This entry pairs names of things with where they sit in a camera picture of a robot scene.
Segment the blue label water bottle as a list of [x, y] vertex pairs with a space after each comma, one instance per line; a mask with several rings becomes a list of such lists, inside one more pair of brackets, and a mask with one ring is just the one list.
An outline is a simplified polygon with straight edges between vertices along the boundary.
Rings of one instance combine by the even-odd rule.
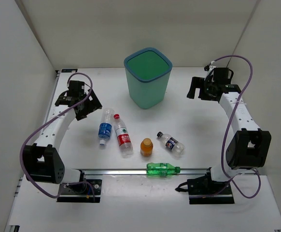
[[111, 137], [113, 116], [114, 110], [112, 108], [103, 110], [98, 130], [99, 145], [101, 147], [105, 146]]

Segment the red label water bottle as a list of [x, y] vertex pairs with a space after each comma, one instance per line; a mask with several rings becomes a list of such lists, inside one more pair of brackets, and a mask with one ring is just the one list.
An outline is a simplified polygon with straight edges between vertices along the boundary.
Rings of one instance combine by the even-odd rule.
[[118, 141], [119, 148], [124, 155], [132, 155], [133, 146], [124, 121], [119, 114], [114, 114], [114, 131]]

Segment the small pepsi bottle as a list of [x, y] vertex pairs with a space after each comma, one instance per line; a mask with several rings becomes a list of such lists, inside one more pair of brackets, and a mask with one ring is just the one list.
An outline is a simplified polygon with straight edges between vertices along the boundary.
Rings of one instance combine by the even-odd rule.
[[185, 146], [170, 134], [162, 133], [161, 131], [159, 131], [157, 133], [157, 138], [165, 146], [166, 149], [168, 149], [175, 155], [181, 155], [185, 150]]

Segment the orange juice bottle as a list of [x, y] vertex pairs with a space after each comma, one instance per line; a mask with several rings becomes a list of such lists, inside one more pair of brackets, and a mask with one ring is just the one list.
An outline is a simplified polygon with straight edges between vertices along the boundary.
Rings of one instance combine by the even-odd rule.
[[140, 153], [145, 156], [151, 156], [153, 152], [153, 143], [150, 138], [145, 138], [140, 144]]

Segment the green sprite bottle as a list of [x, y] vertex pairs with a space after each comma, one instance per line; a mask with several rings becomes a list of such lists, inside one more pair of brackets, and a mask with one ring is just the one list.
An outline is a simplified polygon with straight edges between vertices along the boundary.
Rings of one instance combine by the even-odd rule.
[[181, 168], [173, 166], [169, 163], [148, 163], [146, 165], [146, 174], [148, 176], [167, 177], [177, 175], [181, 172]]

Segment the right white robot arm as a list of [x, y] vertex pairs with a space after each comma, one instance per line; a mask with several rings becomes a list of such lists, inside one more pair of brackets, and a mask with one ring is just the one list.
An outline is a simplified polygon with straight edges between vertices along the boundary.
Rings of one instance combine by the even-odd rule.
[[209, 82], [202, 77], [193, 77], [187, 97], [193, 99], [199, 89], [199, 99], [216, 101], [224, 109], [234, 137], [229, 145], [223, 145], [223, 157], [220, 164], [211, 167], [210, 177], [203, 180], [203, 188], [214, 193], [220, 188], [220, 182], [226, 182], [246, 170], [263, 167], [271, 142], [271, 134], [262, 130], [253, 120], [238, 85], [229, 80]]

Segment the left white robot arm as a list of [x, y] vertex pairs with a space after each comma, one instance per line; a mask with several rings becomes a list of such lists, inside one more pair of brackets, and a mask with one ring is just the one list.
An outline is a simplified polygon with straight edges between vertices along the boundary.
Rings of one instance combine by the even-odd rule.
[[101, 109], [102, 105], [94, 91], [89, 98], [84, 90], [67, 90], [59, 95], [53, 110], [53, 120], [32, 145], [26, 145], [23, 151], [23, 163], [28, 177], [34, 182], [53, 184], [70, 183], [76, 193], [83, 193], [87, 181], [77, 169], [65, 167], [59, 156], [59, 147], [73, 120], [82, 120], [88, 114]]

